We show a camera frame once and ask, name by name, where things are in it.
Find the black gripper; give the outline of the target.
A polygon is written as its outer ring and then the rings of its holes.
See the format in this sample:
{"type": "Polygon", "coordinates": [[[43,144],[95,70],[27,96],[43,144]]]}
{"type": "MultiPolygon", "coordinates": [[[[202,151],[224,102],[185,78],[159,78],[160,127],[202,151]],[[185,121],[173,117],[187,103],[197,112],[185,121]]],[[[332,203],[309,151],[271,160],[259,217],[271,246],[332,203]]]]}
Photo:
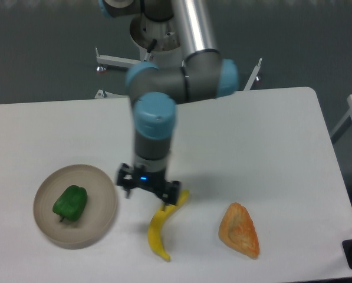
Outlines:
{"type": "Polygon", "coordinates": [[[117,171],[116,185],[122,187],[126,198],[130,198],[131,191],[136,188],[154,193],[162,202],[162,211],[169,205],[176,205],[179,200],[181,183],[177,180],[167,182],[166,168],[150,172],[143,165],[129,166],[122,163],[117,171]]]}

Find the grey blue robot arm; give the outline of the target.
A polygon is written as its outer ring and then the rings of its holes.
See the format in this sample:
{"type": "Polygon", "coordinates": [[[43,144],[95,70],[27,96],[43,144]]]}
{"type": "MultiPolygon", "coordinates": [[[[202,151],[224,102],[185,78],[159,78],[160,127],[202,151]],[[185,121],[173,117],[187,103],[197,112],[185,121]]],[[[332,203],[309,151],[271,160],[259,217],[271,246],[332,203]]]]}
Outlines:
{"type": "Polygon", "coordinates": [[[157,23],[174,22],[183,64],[160,68],[143,61],[129,68],[126,94],[134,123],[133,164],[122,164],[116,183],[126,192],[140,188],[164,205],[179,200],[180,182],[167,181],[166,169],[176,107],[183,103],[229,96],[238,89],[238,69],[221,57],[204,1],[100,1],[115,18],[139,14],[157,23]]]}

